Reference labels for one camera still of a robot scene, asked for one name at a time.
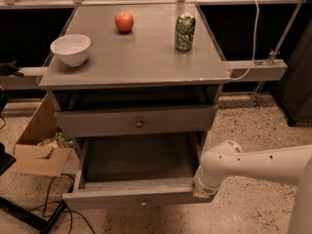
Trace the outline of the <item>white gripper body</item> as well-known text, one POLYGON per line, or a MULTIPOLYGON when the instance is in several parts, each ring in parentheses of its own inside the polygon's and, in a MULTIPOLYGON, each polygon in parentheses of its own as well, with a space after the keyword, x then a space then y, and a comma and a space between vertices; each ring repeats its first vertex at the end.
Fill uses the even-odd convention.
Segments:
POLYGON ((231 175, 231 168, 240 161, 242 147, 233 140, 204 150, 194 175, 194 191, 214 196, 222 181, 231 175))

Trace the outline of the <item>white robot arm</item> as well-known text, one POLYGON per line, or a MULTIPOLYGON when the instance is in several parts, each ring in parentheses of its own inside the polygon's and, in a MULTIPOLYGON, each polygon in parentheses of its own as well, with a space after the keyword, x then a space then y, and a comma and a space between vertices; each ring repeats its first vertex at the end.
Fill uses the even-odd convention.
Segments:
POLYGON ((194 196, 214 196, 229 176, 296 186, 288 234, 312 232, 312 145, 244 152, 233 140, 204 150, 194 176, 194 196))

